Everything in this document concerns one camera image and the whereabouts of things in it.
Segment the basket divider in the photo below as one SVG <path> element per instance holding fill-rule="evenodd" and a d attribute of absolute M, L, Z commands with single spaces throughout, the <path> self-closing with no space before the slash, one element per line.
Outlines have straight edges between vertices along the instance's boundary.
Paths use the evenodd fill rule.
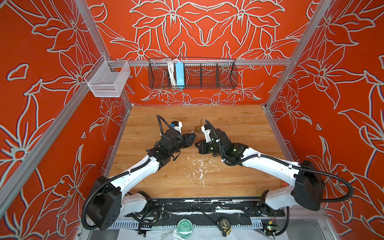
<path fill-rule="evenodd" d="M 151 65 L 151 63 L 149 63 L 149 69 L 151 70 L 151 76 L 152 76 L 152 84 L 151 84 L 151 82 L 149 83 L 149 87 L 151 88 L 151 89 L 153 89 L 153 85 L 155 84 L 155 77 L 153 76 L 153 69 L 152 69 L 152 65 Z"/>
<path fill-rule="evenodd" d="M 184 88 L 187 88 L 188 86 L 188 81 L 189 81 L 189 78 L 187 80 L 187 77 L 185 76 L 185 67 L 188 66 L 187 64 L 184 64 L 184 68 L 183 68 L 183 72 L 184 72 Z"/>
<path fill-rule="evenodd" d="M 168 71 L 167 71 L 167 81 L 168 81 L 168 88 L 172 89 L 171 84 L 170 84 L 170 75 L 169 75 Z"/>
<path fill-rule="evenodd" d="M 200 63 L 200 87 L 203 88 L 203 69 Z"/>
<path fill-rule="evenodd" d="M 229 74 L 229 81 L 231 82 L 232 88 L 234 88 L 233 80 L 232 80 L 232 73 L 233 73 L 233 67 L 234 66 L 235 66 L 235 63 L 232 63 L 231 73 Z"/>
<path fill-rule="evenodd" d="M 220 71 L 218 69 L 218 64 L 216 63 L 216 86 L 220 86 Z"/>

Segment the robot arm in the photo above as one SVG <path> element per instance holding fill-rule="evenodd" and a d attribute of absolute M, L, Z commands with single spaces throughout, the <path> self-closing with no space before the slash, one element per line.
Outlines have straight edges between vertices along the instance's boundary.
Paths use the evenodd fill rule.
<path fill-rule="evenodd" d="M 289 184 L 278 190 L 263 192 L 259 207 L 264 215 L 269 215 L 274 210 L 282 207 L 301 205 L 307 209 L 317 211 L 320 208 L 325 183 L 319 174 L 301 171 L 301 168 L 315 170 L 315 166 L 304 161 L 288 162 L 282 159 L 267 156 L 253 148 L 241 143 L 232 143 L 225 132 L 215 129 L 207 122 L 201 127 L 205 140 L 196 143 L 200 154 L 213 153 L 221 155 L 227 165 L 241 165 L 252 167 L 271 174 Z"/>
<path fill-rule="evenodd" d="M 147 155 L 137 164 L 126 171 L 107 179 L 99 177 L 83 205 L 81 223 L 85 229 L 107 229 L 121 216 L 141 212 L 150 197 L 144 192 L 127 195 L 136 184 L 147 176 L 165 166 L 180 150 L 192 146 L 196 135 L 181 134 L 182 123 L 174 121 L 169 125 L 162 117 L 157 116 L 161 131 L 161 140 L 152 149 L 147 149 Z M 161 125 L 163 120 L 169 129 L 164 133 Z M 86 222 L 86 215 L 95 223 L 91 226 Z"/>

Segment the black cable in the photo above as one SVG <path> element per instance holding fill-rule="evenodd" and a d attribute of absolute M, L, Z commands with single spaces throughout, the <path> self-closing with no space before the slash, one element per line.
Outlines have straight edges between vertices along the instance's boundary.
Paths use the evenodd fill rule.
<path fill-rule="evenodd" d="M 85 200 L 85 203 L 83 205 L 83 211 L 81 212 L 81 224 L 83 225 L 83 227 L 87 230 L 93 230 L 93 229 L 96 229 L 97 226 L 96 224 L 95 225 L 89 225 L 87 223 L 87 220 L 86 220 L 86 214 L 87 214 L 87 208 L 89 206 L 89 204 L 91 203 L 91 199 L 101 190 L 103 189 L 104 187 L 106 187 L 110 182 L 120 178 L 120 177 L 123 177 L 125 175 L 128 175 L 129 173 L 132 173 L 132 172 L 135 172 L 143 167 L 145 167 L 149 162 L 150 162 L 150 158 L 148 158 L 148 160 L 141 164 L 140 166 L 137 166 L 133 169 L 131 169 L 131 171 L 126 171 L 126 172 L 123 172 L 123 173 L 120 173 L 119 175 L 116 175 L 114 177 L 111 177 L 109 178 L 105 183 L 101 184 L 92 194 L 89 195 L 89 197 Z"/>
<path fill-rule="evenodd" d="M 169 127 L 169 129 L 172 129 L 172 127 L 167 123 L 166 120 L 164 120 L 164 118 L 162 118 L 162 116 L 156 115 L 156 117 L 157 117 L 157 120 L 159 121 L 159 127 L 160 127 L 161 136 L 164 134 L 163 126 L 161 125 L 161 120 L 163 120 L 163 122 Z"/>
<path fill-rule="evenodd" d="M 178 154 L 176 157 L 173 156 L 173 155 L 171 155 L 171 157 L 173 158 L 173 161 L 176 161 L 176 159 L 180 156 L 181 151 L 178 150 L 177 152 L 178 152 L 179 154 Z"/>
<path fill-rule="evenodd" d="M 254 157 L 259 157 L 259 154 L 252 154 L 252 155 L 250 155 L 248 157 L 245 157 L 245 158 L 243 158 L 240 161 L 235 162 L 235 163 L 230 163 L 230 162 L 227 162 L 226 160 L 224 161 L 224 163 L 226 165 L 228 165 L 228 166 L 236 166 L 239 163 L 245 162 L 245 161 L 247 161 L 247 160 L 249 160 L 251 158 L 254 158 Z M 281 159 L 278 159 L 278 158 L 275 158 L 275 157 L 272 157 L 272 156 L 269 156 L 269 155 L 266 155 L 266 154 L 260 154 L 260 157 L 268 158 L 270 160 L 273 160 L 275 162 L 283 164 L 284 166 L 287 166 L 287 167 L 290 165 L 290 163 L 288 163 L 288 162 L 285 162 L 285 161 L 283 161 Z M 298 166 L 295 166 L 295 165 L 292 165 L 292 168 L 296 169 L 296 170 L 304 171 L 304 172 L 312 172 L 312 173 L 317 173 L 317 174 L 320 174 L 320 175 L 323 175 L 323 176 L 326 176 L 326 177 L 331 177 L 333 179 L 336 179 L 336 180 L 342 182 L 348 188 L 348 193 L 346 195 L 344 195 L 342 197 L 333 198 L 333 199 L 322 199 L 322 202 L 342 202 L 342 201 L 350 199 L 353 196 L 354 190 L 353 190 L 352 185 L 347 180 L 344 180 L 344 179 L 342 179 L 339 176 L 336 176 L 336 175 L 328 173 L 328 172 L 311 170 L 311 169 L 308 169 L 308 168 L 305 168 L 305 167 L 298 167 Z"/>
<path fill-rule="evenodd" d="M 211 129 L 211 131 L 214 133 L 216 139 L 219 140 L 220 138 L 219 138 L 218 135 L 216 134 L 215 128 L 212 126 L 212 124 L 211 124 L 208 120 L 206 120 L 205 123 L 208 125 L 209 129 Z M 224 157 L 224 154 L 223 154 L 223 150 L 222 150 L 222 148 L 221 148 L 221 143 L 220 143 L 220 141 L 218 141 L 217 143 L 218 143 L 218 149 L 219 149 L 219 151 L 220 151 L 221 159 L 226 159 L 226 158 Z"/>
<path fill-rule="evenodd" d="M 205 212 L 203 212 L 202 210 L 199 210 L 199 212 L 203 213 L 211 222 L 213 222 L 214 224 L 217 225 L 217 222 L 215 220 L 213 220 L 210 216 L 208 216 L 208 214 L 206 214 Z"/>
<path fill-rule="evenodd" d="M 288 224 L 289 224 L 289 207 L 287 207 L 287 220 L 285 221 L 285 225 L 284 225 L 283 229 L 281 229 L 281 231 L 275 233 L 275 236 L 283 234 L 285 232 L 285 230 L 287 230 Z M 266 232 L 265 235 L 273 236 L 273 234 L 268 233 L 268 232 Z"/>
<path fill-rule="evenodd" d="M 159 211 L 157 210 L 157 209 L 152 209 L 151 211 L 149 211 L 146 215 L 145 215 L 145 217 L 147 217 L 150 213 L 152 213 L 152 212 L 155 212 L 155 218 L 152 220 L 152 221 L 150 221 L 150 222 L 144 222 L 144 220 L 141 220 L 141 219 L 139 219 L 137 216 L 135 216 L 134 214 L 129 214 L 134 220 L 136 220 L 136 221 L 138 221 L 139 222 L 139 224 L 142 224 L 142 225 L 146 225 L 146 226 L 153 226 L 153 225 L 155 225 L 158 221 L 159 221 L 159 219 L 160 219 L 160 213 L 159 213 Z"/>

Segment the wood grain surface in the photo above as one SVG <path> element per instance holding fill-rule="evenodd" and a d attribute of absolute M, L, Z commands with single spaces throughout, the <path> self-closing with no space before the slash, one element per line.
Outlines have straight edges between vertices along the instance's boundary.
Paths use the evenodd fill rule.
<path fill-rule="evenodd" d="M 129 116 L 109 176 L 140 161 L 160 140 L 156 115 L 168 123 L 181 121 L 182 133 L 195 132 L 205 118 L 226 132 L 232 142 L 246 144 L 262 153 L 284 159 L 260 105 L 242 106 L 135 106 Z M 203 140 L 199 134 L 197 141 Z M 249 167 L 229 167 L 220 157 L 201 155 L 195 146 L 182 149 L 179 158 L 148 176 L 130 192 L 145 191 L 151 197 L 260 196 L 281 187 L 281 180 Z"/>

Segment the red floral wallpaper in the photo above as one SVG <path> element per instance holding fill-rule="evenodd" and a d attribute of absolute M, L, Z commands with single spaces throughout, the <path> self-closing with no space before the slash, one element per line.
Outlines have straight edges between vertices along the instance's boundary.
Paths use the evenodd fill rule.
<path fill-rule="evenodd" d="M 100 57 L 72 0 L 2 1 L 0 187 Z M 0 220 L 0 239 L 73 238 L 127 109 L 90 92 Z"/>
<path fill-rule="evenodd" d="M 168 56 L 289 58 L 319 1 L 87 0 L 114 60 Z M 151 90 L 144 67 L 132 68 L 126 91 L 132 103 L 261 104 L 282 66 L 239 68 L 232 90 Z"/>
<path fill-rule="evenodd" d="M 342 239 L 384 238 L 384 2 L 334 0 L 271 111 L 296 160 L 352 183 L 325 204 Z M 346 188 L 327 179 L 326 196 Z"/>
<path fill-rule="evenodd" d="M 0 239 L 73 239 L 126 113 L 121 98 L 89 92 L 0 220 Z"/>
<path fill-rule="evenodd" d="M 100 57 L 73 0 L 0 4 L 0 187 Z"/>

